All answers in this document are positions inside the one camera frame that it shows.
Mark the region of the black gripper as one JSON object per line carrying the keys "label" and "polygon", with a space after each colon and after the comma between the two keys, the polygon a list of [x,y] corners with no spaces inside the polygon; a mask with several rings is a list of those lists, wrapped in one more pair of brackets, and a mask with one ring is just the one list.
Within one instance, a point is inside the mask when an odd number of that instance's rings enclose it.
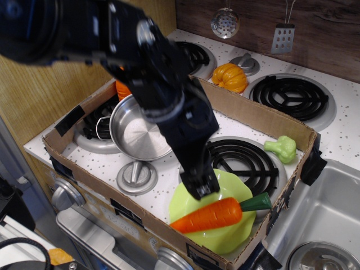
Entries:
{"label": "black gripper", "polygon": [[[159,78],[149,77],[143,79],[143,86],[143,94],[149,94],[155,100],[175,95],[168,98],[170,104],[167,107],[154,105],[144,97],[143,115],[148,122],[158,125],[183,166],[179,177],[188,193],[201,200],[219,192],[220,186],[205,149],[218,124],[200,81],[190,76],[181,86],[174,87]],[[201,178],[187,172],[204,172],[204,175]]]}

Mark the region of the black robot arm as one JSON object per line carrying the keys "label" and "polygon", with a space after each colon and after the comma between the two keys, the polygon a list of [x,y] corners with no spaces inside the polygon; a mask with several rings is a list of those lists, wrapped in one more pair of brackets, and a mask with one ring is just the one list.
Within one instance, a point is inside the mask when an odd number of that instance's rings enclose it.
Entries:
{"label": "black robot arm", "polygon": [[141,9],[121,1],[2,1],[1,55],[25,65],[95,62],[125,84],[200,200],[219,191],[206,142],[218,123],[192,64]]}

